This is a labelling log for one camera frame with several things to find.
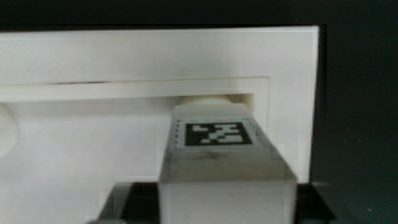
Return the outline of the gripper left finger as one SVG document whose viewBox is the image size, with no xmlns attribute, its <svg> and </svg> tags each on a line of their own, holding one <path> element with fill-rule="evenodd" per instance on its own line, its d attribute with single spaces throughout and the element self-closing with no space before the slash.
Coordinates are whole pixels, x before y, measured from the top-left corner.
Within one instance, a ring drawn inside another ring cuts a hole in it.
<svg viewBox="0 0 398 224">
<path fill-rule="evenodd" d="M 159 184 L 114 185 L 98 218 L 88 224 L 161 224 Z"/>
</svg>

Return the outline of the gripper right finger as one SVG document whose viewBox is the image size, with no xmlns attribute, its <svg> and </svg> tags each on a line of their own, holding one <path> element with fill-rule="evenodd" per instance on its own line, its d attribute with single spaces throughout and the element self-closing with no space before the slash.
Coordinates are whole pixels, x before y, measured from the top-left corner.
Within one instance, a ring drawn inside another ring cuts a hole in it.
<svg viewBox="0 0 398 224">
<path fill-rule="evenodd" d="M 351 211 L 352 192 L 329 183 L 297 186 L 294 224 L 356 224 Z"/>
</svg>

